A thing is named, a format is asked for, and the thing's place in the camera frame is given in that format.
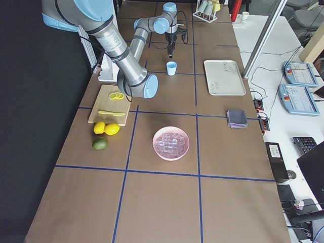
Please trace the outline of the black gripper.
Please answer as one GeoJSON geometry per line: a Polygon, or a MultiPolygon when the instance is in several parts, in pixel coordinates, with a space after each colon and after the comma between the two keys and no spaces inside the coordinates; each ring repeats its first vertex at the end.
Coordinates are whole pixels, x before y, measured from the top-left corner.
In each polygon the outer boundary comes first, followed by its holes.
{"type": "Polygon", "coordinates": [[[168,46],[167,46],[167,53],[168,57],[172,58],[173,57],[173,51],[175,49],[175,44],[177,40],[177,33],[167,33],[166,32],[166,40],[168,41],[168,46]]]}

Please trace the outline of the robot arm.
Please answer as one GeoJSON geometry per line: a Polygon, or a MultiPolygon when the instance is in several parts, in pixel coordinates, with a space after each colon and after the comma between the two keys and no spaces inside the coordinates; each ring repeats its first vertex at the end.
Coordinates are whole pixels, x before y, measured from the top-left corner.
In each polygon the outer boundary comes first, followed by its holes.
{"type": "Polygon", "coordinates": [[[180,11],[173,2],[163,5],[163,13],[159,16],[150,18],[141,18],[134,22],[135,34],[130,44],[130,52],[138,61],[141,58],[147,38],[151,32],[164,34],[168,45],[165,47],[169,58],[173,58],[173,52],[176,47],[178,36],[181,36],[182,42],[188,42],[187,28],[181,28],[177,21],[180,11]]]}
{"type": "Polygon", "coordinates": [[[122,72],[118,87],[124,94],[152,98],[158,79],[139,65],[113,23],[113,11],[111,1],[42,1],[43,20],[48,26],[66,31],[82,27],[97,39],[122,72]]]}

